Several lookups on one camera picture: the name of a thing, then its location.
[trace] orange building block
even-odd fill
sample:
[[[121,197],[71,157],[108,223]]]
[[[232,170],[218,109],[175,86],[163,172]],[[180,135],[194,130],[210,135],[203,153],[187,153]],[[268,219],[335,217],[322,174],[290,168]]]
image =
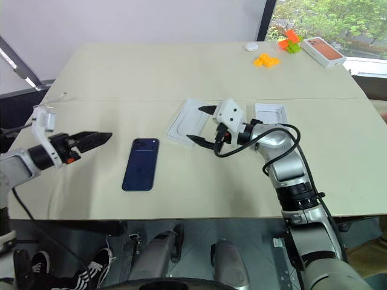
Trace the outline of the orange building block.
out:
[[[297,44],[300,42],[300,38],[298,38],[298,35],[294,32],[294,30],[289,29],[285,32],[285,35],[294,43]]]
[[[277,65],[279,63],[280,63],[279,59],[277,59],[275,57],[270,57],[267,53],[261,54],[259,56],[259,58],[257,58],[253,62],[253,64],[256,65],[256,66],[264,65],[267,68],[271,68],[272,66],[275,66],[275,65]]]
[[[278,42],[278,45],[279,45],[279,47],[280,47],[282,50],[284,50],[284,49],[286,49],[286,48],[288,47],[289,43],[288,43],[288,40],[285,39],[285,40],[283,40],[283,41]]]

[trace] white mouse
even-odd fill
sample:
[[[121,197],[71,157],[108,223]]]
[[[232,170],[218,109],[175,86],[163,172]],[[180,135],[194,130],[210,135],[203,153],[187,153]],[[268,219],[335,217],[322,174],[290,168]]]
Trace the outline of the white mouse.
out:
[[[246,44],[244,49],[248,52],[256,51],[258,49],[258,44],[256,44],[255,42],[249,42],[248,44]]]

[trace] phone box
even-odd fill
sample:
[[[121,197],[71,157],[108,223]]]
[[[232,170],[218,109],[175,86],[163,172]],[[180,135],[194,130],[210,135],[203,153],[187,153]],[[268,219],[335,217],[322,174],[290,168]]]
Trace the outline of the phone box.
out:
[[[325,68],[341,65],[346,59],[321,37],[304,39],[301,47]]]

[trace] black cable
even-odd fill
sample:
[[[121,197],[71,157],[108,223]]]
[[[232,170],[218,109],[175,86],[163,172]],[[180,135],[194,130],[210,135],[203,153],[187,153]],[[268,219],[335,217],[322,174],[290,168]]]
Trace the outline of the black cable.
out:
[[[234,155],[234,154],[236,154],[236,153],[242,151],[243,149],[246,149],[246,148],[250,147],[251,145],[254,145],[254,144],[257,143],[260,139],[262,139],[262,138],[265,137],[266,135],[268,135],[268,134],[270,134],[270,133],[272,133],[272,132],[275,132],[275,131],[283,131],[283,132],[285,132],[285,133],[287,133],[287,134],[289,134],[289,135],[292,136],[292,134],[291,134],[288,130],[286,130],[286,129],[284,129],[284,128],[281,128],[281,127],[278,127],[278,128],[272,128],[272,129],[269,129],[269,130],[267,130],[266,132],[264,132],[264,133],[258,135],[257,137],[251,139],[249,142],[243,144],[241,147],[239,147],[239,148],[237,148],[237,149],[234,149],[234,150],[232,150],[232,151],[230,151],[230,152],[227,152],[227,153],[225,153],[225,154],[220,154],[220,153],[218,152],[218,148],[219,148],[219,143],[220,143],[220,142],[219,142],[219,141],[215,141],[215,144],[214,144],[214,146],[213,146],[213,152],[215,153],[215,155],[216,155],[217,157],[220,157],[220,158],[224,158],[224,157],[228,157],[228,156]],[[289,150],[287,150],[285,153],[281,154],[281,155],[283,155],[282,157],[284,157],[284,156],[288,155],[290,152],[291,152],[291,148],[290,148]]]
[[[272,160],[270,160],[270,161],[268,161],[267,163],[265,163],[265,165],[262,167],[262,171],[263,171],[263,173],[264,173],[265,175],[268,176],[268,171],[266,171],[266,168],[268,168],[268,167],[269,167],[270,165],[272,165],[274,162],[276,162],[276,161],[280,160],[281,158],[287,156],[288,154],[290,154],[290,152],[294,151],[295,148],[297,148],[297,145],[299,144],[299,142],[300,142],[300,140],[301,140],[301,133],[300,133],[299,129],[298,129],[296,126],[293,126],[293,125],[290,125],[290,124],[281,124],[281,125],[286,126],[286,127],[290,127],[290,128],[292,128],[292,129],[294,129],[294,130],[296,131],[296,133],[297,133],[297,137],[294,138],[294,136],[293,136],[288,130],[286,130],[286,129],[284,129],[284,128],[280,128],[280,127],[279,127],[279,128],[272,128],[272,129],[270,129],[270,130],[264,132],[263,134],[258,135],[258,136],[255,137],[254,139],[251,139],[249,142],[243,144],[241,147],[239,147],[239,148],[237,148],[237,149],[235,149],[235,150],[232,150],[232,151],[230,151],[230,152],[227,152],[227,153],[225,153],[225,154],[220,154],[220,153],[218,152],[219,141],[215,141],[215,144],[214,144],[214,146],[213,146],[213,151],[214,151],[214,153],[215,153],[215,155],[216,155],[217,157],[220,157],[220,158],[228,157],[228,156],[231,156],[231,155],[233,155],[233,154],[236,154],[236,153],[242,151],[242,150],[245,149],[245,148],[250,147],[251,145],[253,145],[253,144],[255,144],[256,142],[258,142],[261,138],[265,137],[266,135],[268,135],[268,134],[270,134],[270,133],[272,133],[272,132],[274,132],[274,131],[283,131],[283,132],[287,133],[287,134],[290,136],[290,138],[292,139],[292,141],[293,141],[294,144],[291,146],[291,148],[289,148],[288,150],[286,150],[284,153],[278,155],[276,158],[273,158]]]
[[[300,284],[301,290],[305,289],[304,281],[302,280],[301,270],[296,268],[298,283]]]
[[[15,128],[11,128],[11,129],[3,129],[5,132],[1,134],[1,138],[4,138],[4,137],[6,137],[7,135],[9,135],[11,133],[19,132],[20,130],[28,128],[30,126],[32,126],[32,123],[28,123],[26,125],[15,127]]]
[[[334,233],[335,233],[335,235],[337,237],[337,241],[339,242],[339,246],[340,246],[340,249],[341,249],[341,252],[342,252],[343,261],[346,262],[346,263],[349,263],[348,262],[348,256],[347,256],[346,251],[345,251],[344,243],[343,243],[343,240],[342,240],[341,235],[339,233],[339,229],[337,228],[336,222],[334,221],[334,219],[332,217],[332,214],[330,213],[327,205],[323,201],[322,197],[318,194],[318,190],[316,188],[316,185],[314,184],[313,176],[312,176],[312,173],[310,171],[310,168],[309,168],[309,165],[308,165],[308,161],[307,161],[307,159],[306,159],[306,157],[304,155],[304,152],[302,151],[300,146],[297,146],[297,150],[300,153],[302,161],[305,164],[305,168],[307,169],[307,173],[309,175],[310,184],[311,184],[312,188],[314,189],[314,191],[316,192],[317,199],[319,200],[319,202],[322,205],[322,208],[324,209],[325,213],[327,214],[327,218],[329,220],[329,223],[331,224],[331,226],[333,228],[333,231],[334,231]]]
[[[64,249],[65,251],[67,251],[70,255],[72,255],[77,261],[78,263],[80,263],[80,265],[86,269],[86,272],[87,272],[87,276],[89,278],[89,282],[87,283],[88,285],[88,289],[89,290],[92,290],[91,289],[91,275],[90,275],[90,272],[89,272],[89,268],[85,265],[85,263],[82,261],[82,259],[76,254],[74,253],[73,251],[71,251],[67,246],[65,246],[64,244],[62,244],[61,242],[59,242],[57,239],[55,239],[54,237],[52,237],[50,234],[48,234],[45,230],[43,230],[43,228],[36,222],[36,219],[32,216],[30,210],[27,208],[27,206],[22,202],[22,200],[20,199],[18,193],[16,192],[16,189],[13,187],[12,188],[12,192],[13,192],[13,195],[15,196],[16,200],[19,202],[19,204],[22,206],[22,208],[25,210],[26,214],[30,217],[32,223],[34,224],[35,227],[37,227],[46,237],[48,237],[52,242],[54,242],[57,246],[61,247],[62,249]]]

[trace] window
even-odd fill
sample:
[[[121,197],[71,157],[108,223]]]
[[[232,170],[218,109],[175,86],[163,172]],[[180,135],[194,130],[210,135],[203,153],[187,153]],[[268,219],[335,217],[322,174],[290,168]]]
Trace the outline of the window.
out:
[[[387,60],[387,0],[277,0],[266,40],[320,36],[350,57]]]

